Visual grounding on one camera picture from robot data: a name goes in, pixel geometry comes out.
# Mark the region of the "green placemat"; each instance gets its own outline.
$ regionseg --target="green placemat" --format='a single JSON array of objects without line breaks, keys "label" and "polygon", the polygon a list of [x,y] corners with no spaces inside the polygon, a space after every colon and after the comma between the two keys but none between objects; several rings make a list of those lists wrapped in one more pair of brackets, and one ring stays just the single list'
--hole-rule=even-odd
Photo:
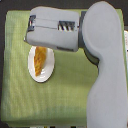
[{"label": "green placemat", "polygon": [[[123,30],[122,12],[117,12]],[[1,120],[14,127],[86,125],[87,95],[98,76],[97,67],[82,49],[54,50],[52,76],[45,83],[35,82],[27,67],[31,46],[23,41],[28,19],[29,11],[9,11],[6,16]]]}]

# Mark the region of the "dark table surface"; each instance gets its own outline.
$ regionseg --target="dark table surface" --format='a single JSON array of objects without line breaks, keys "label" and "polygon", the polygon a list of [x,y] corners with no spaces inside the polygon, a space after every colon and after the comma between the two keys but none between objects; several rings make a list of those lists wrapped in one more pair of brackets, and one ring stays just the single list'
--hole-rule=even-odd
[{"label": "dark table surface", "polygon": [[[5,20],[9,10],[31,10],[37,6],[48,6],[60,9],[88,9],[100,0],[0,0],[0,103],[2,95],[2,79],[4,64]],[[114,8],[122,9],[125,29],[128,30],[128,0],[106,0]],[[0,122],[0,128],[7,125]]]}]

